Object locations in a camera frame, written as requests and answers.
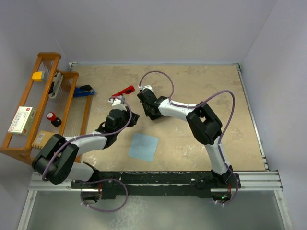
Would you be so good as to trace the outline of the black sunglasses case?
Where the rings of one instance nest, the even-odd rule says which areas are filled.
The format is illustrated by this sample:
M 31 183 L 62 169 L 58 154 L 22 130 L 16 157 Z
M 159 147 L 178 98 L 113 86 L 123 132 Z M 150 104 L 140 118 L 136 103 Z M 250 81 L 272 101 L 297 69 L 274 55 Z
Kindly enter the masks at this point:
M 154 103 L 156 101 L 156 97 L 142 93 L 137 94 L 137 96 L 143 106 L 145 115 L 151 120 L 155 120 L 156 109 L 154 107 Z

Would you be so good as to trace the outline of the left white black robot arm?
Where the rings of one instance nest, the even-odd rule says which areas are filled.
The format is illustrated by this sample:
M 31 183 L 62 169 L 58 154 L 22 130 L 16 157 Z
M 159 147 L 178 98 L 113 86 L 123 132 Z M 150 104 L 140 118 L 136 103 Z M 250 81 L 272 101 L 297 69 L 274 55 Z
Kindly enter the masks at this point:
M 107 149 L 124 128 L 136 125 L 139 117 L 128 108 L 112 109 L 106 121 L 90 134 L 76 137 L 54 134 L 35 157 L 32 168 L 42 175 L 43 181 L 50 181 L 54 185 L 70 179 L 81 180 L 88 188 L 93 188 L 99 181 L 95 173 L 97 169 L 88 163 L 75 162 L 76 157 Z

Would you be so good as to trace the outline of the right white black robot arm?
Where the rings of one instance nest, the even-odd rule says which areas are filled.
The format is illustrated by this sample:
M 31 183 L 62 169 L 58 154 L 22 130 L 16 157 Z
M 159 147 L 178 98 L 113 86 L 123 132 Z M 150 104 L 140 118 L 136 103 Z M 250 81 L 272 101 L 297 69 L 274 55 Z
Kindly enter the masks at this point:
M 233 174 L 219 139 L 222 137 L 222 122 L 208 104 L 201 106 L 170 103 L 167 97 L 157 98 L 151 86 L 140 87 L 137 94 L 144 112 L 151 120 L 172 117 L 188 123 L 194 138 L 205 146 L 211 161 L 213 182 L 217 187 L 225 187 Z

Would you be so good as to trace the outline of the red sunglasses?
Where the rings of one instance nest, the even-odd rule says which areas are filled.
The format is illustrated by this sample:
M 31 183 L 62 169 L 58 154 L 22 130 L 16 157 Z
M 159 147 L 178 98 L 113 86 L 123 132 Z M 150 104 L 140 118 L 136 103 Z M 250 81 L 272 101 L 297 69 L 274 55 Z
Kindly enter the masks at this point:
M 134 91 L 135 91 L 135 88 L 132 85 L 130 85 L 129 87 L 119 91 L 118 93 L 113 94 L 112 97 L 123 96 L 124 94 L 129 95 L 130 93 Z

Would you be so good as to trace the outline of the blue cleaning cloth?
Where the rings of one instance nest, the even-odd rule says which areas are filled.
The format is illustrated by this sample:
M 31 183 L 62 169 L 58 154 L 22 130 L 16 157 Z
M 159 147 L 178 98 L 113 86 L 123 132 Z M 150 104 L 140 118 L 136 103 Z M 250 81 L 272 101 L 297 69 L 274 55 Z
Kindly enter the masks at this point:
M 158 145 L 158 138 L 135 133 L 128 156 L 142 161 L 152 162 Z

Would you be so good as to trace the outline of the blue black stapler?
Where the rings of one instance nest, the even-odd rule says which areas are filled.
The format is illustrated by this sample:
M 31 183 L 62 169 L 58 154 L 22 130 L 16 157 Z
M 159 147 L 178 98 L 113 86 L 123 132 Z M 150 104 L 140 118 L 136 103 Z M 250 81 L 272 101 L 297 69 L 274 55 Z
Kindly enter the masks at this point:
M 75 87 L 73 97 L 94 95 L 95 90 L 90 85 Z

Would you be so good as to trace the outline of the red black stamp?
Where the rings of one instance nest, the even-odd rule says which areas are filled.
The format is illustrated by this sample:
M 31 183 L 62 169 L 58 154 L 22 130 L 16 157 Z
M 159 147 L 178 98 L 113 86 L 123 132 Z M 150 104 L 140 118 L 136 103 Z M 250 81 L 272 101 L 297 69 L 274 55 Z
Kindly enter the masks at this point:
M 54 127 L 59 127 L 62 124 L 62 120 L 59 119 L 54 112 L 49 112 L 46 118 L 51 122 Z

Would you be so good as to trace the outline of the wooden tiered rack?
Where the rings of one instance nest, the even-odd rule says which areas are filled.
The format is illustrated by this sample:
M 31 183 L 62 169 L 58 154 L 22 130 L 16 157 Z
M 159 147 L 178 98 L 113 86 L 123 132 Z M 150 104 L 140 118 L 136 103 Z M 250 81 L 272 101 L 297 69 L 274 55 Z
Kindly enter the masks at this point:
M 86 132 L 90 113 L 92 95 L 73 97 L 77 87 L 79 74 L 75 71 L 62 71 L 58 69 L 61 55 L 56 52 L 38 53 L 32 72 L 45 71 L 46 82 L 35 82 L 30 77 L 18 106 L 30 106 L 36 110 L 32 127 L 27 136 L 6 133 L 0 143 L 0 151 L 9 157 L 28 165 L 32 164 L 38 150 L 31 144 L 39 131 L 59 133 L 62 136 L 79 136 Z M 60 72 L 63 80 L 54 99 L 48 97 L 48 92 L 56 72 Z M 54 127 L 46 118 L 47 113 L 54 112 L 62 120 L 59 127 Z

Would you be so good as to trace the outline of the white black stapler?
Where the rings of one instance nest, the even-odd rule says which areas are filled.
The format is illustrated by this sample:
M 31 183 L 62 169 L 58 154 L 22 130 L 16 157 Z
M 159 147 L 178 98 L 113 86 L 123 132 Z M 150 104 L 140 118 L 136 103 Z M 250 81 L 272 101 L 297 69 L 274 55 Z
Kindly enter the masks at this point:
M 48 92 L 48 97 L 50 99 L 54 99 L 57 97 L 62 80 L 63 80 L 62 74 L 60 72 L 56 72 L 55 75 L 53 76 L 53 80 Z

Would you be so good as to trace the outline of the yellow grey block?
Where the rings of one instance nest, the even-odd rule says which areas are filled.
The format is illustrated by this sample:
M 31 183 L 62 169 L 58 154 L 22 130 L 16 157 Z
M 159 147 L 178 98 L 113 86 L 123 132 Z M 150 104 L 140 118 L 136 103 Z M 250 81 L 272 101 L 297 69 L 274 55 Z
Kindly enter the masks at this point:
M 47 74 L 45 71 L 36 71 L 32 74 L 32 80 L 36 82 L 45 82 Z

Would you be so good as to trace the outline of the white red paper box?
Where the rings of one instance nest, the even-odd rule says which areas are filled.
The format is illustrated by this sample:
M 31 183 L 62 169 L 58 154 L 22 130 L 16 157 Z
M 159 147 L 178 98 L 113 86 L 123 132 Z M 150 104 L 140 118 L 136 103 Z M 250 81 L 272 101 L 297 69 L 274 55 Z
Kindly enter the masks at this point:
M 36 114 L 33 107 L 19 106 L 9 126 L 8 133 L 12 135 L 27 136 Z

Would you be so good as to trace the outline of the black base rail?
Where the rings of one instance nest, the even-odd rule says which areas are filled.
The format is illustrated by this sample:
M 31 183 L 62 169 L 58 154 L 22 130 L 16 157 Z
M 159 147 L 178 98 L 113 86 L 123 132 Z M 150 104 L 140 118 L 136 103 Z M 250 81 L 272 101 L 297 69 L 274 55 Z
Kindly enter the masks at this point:
M 228 200 L 231 190 L 239 189 L 237 173 L 218 175 L 212 171 L 95 172 L 88 182 L 75 180 L 73 189 L 95 190 L 101 199 L 116 196 L 196 196 Z

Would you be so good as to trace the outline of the aluminium table frame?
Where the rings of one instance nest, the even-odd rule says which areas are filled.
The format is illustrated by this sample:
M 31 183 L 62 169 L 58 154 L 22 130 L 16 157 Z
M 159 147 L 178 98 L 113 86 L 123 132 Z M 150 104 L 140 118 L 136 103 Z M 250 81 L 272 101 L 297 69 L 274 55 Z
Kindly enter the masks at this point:
M 266 162 L 240 68 L 229 65 L 74 67 L 83 81 L 127 77 L 137 85 L 148 71 L 161 70 L 175 84 L 176 100 L 203 100 L 223 89 L 236 97 L 233 120 L 223 139 L 226 156 L 242 176 L 234 201 L 221 206 L 194 196 L 123 196 L 104 200 L 98 210 L 81 204 L 69 182 L 54 186 L 31 178 L 18 228 L 21 230 L 291 230 L 293 224 L 278 171 Z

